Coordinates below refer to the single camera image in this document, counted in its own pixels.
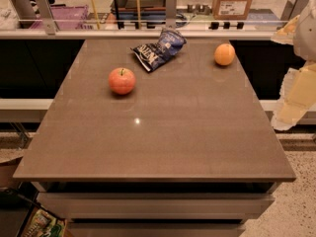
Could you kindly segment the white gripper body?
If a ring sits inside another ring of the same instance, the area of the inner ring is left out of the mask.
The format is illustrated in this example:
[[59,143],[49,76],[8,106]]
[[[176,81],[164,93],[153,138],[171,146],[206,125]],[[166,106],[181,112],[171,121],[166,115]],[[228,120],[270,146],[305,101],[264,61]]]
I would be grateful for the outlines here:
[[309,0],[298,18],[293,47],[297,56],[316,61],[316,0]]

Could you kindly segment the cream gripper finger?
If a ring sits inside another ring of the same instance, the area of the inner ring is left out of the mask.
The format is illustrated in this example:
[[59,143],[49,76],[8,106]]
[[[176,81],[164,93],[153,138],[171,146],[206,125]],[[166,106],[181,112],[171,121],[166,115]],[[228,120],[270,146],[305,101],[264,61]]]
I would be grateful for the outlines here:
[[271,41],[280,44],[294,45],[299,26],[299,18],[300,16],[297,15],[290,19],[283,27],[281,27],[272,35]]
[[276,101],[271,125],[284,131],[297,125],[316,104],[316,64],[308,63],[296,70],[289,68],[285,74]]

